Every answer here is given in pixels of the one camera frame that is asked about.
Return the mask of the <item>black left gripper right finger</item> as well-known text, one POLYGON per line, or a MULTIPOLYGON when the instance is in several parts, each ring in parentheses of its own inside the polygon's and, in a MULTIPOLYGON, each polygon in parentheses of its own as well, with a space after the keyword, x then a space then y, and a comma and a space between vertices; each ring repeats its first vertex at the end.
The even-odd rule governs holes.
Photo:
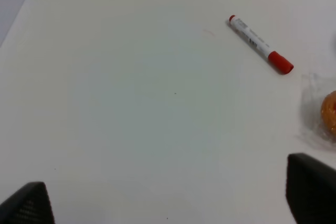
POLYGON ((296 223, 335 223, 335 169, 304 153, 288 155, 286 200, 296 223))

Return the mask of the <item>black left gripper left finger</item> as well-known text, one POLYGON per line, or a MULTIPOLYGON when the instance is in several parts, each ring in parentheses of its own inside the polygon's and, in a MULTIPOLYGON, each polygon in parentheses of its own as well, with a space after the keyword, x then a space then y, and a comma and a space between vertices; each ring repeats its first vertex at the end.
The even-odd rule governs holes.
POLYGON ((29 182, 1 203, 1 223, 55 223, 45 183, 29 182))

